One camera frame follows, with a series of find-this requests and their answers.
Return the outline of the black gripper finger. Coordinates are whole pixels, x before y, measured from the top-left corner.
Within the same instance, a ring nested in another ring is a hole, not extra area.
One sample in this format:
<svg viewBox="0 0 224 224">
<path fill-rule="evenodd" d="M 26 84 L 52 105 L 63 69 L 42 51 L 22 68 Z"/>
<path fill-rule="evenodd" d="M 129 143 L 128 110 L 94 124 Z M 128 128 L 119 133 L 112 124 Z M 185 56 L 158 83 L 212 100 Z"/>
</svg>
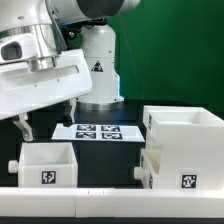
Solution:
<svg viewBox="0 0 224 224">
<path fill-rule="evenodd" d="M 32 128 L 28 124 L 28 114 L 22 113 L 13 117 L 13 123 L 21 130 L 23 139 L 27 142 L 34 140 Z"/>
<path fill-rule="evenodd" d="M 75 109 L 76 109 L 76 99 L 70 99 L 64 102 L 64 121 L 63 124 L 69 127 L 75 123 Z"/>
</svg>

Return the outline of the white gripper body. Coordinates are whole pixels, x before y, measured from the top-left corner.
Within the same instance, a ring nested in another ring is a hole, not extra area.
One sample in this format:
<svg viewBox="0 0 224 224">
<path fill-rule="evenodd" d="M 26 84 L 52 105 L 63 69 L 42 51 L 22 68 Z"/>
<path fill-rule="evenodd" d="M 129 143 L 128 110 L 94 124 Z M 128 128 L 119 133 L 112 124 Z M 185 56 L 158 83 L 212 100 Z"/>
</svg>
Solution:
<svg viewBox="0 0 224 224">
<path fill-rule="evenodd" d="M 0 120 L 89 93 L 92 80 L 81 49 L 63 52 L 55 68 L 31 72 L 26 62 L 0 66 Z"/>
</svg>

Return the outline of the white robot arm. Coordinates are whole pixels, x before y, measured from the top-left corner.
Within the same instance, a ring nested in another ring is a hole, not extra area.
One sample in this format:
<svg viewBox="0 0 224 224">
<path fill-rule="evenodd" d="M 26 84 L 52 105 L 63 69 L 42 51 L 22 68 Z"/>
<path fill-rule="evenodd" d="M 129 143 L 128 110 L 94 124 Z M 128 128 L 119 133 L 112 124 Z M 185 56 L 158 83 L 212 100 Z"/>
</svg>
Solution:
<svg viewBox="0 0 224 224">
<path fill-rule="evenodd" d="M 123 101 L 107 19 L 141 0 L 0 0 L 0 120 L 33 140 L 27 114 L 64 102 L 108 109 Z"/>
</svg>

